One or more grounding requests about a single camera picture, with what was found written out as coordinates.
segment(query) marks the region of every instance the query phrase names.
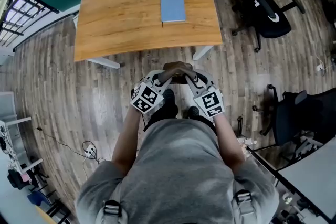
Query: notebook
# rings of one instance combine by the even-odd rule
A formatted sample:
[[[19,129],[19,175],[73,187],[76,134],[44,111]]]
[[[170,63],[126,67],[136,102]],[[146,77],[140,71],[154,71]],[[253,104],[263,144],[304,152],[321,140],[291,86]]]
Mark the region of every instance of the notebook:
[[[160,0],[161,21],[181,22],[185,20],[184,0]]]

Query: wooden floor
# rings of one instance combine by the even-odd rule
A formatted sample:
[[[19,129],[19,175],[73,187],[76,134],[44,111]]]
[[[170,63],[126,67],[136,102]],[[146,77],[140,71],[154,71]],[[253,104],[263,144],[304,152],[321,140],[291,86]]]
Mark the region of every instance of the wooden floor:
[[[290,0],[275,0],[280,6]],[[123,65],[119,70],[87,61],[74,63],[75,27],[71,18],[58,22],[17,47],[15,57],[0,67],[1,90],[14,91],[17,114],[31,116],[22,124],[24,143],[29,154],[44,159],[43,167],[50,176],[58,196],[73,210],[73,201],[86,176],[84,158],[57,144],[52,135],[72,149],[83,153],[82,143],[92,141],[98,157],[110,159],[122,130],[130,103],[130,91],[149,71],[161,69],[166,62],[183,61],[213,74],[223,91],[225,115],[234,129],[237,118],[244,117],[244,134],[258,140],[257,146],[273,143],[272,134],[261,137],[258,132],[266,124],[253,105],[269,98],[266,85],[272,83],[283,91],[307,90],[319,93],[336,87],[335,72],[322,77],[314,55],[329,64],[329,51],[335,30],[326,21],[320,0],[301,0],[307,12],[286,12],[292,32],[278,39],[263,39],[263,49],[254,53],[254,31],[231,36],[240,23],[232,12],[234,0],[215,0],[222,28],[222,46],[213,48],[204,58],[194,62],[194,48],[173,48],[111,56]],[[173,86],[176,103],[183,111],[193,102],[188,86]],[[38,131],[43,128],[45,134]],[[275,166],[277,151],[266,157]],[[86,160],[90,175],[97,163]]]

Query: black shoe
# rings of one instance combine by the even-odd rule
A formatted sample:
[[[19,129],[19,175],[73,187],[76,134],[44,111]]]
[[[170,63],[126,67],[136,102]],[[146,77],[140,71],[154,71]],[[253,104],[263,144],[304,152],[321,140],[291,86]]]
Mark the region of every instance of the black shoe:
[[[173,90],[171,89],[166,89],[164,91],[164,93],[162,94],[163,98],[164,98],[164,103],[173,103],[175,104],[175,94],[173,92]]]
[[[195,106],[191,106],[188,109],[187,117],[188,118],[192,118],[192,117],[195,117],[195,116],[199,116],[199,109],[197,107],[195,107]]]

